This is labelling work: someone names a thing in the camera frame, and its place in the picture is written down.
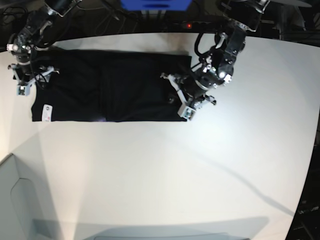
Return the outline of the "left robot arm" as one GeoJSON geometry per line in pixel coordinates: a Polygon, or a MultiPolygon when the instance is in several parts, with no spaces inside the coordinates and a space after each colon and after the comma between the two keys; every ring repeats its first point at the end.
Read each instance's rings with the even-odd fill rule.
{"type": "Polygon", "coordinates": [[[232,81],[234,64],[245,48],[248,32],[256,32],[261,17],[269,5],[268,0],[219,0],[217,8],[223,12],[214,33],[214,46],[206,52],[199,51],[204,35],[200,32],[194,43],[198,63],[190,68],[182,67],[182,73],[162,73],[169,80],[181,101],[177,114],[192,120],[197,110],[205,104],[216,105],[216,99],[208,91],[225,86],[232,81]]]}

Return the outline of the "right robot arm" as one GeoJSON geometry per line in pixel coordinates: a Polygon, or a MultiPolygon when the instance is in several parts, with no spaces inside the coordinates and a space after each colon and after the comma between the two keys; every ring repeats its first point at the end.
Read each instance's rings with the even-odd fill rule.
{"type": "Polygon", "coordinates": [[[18,96],[28,96],[33,85],[45,88],[51,74],[59,73],[59,70],[51,65],[36,64],[37,45],[43,39],[45,30],[53,25],[56,18],[66,17],[80,2],[80,0],[46,0],[44,6],[27,18],[22,30],[9,38],[6,50],[15,58],[16,63],[10,64],[8,69],[13,72],[18,96]]]}

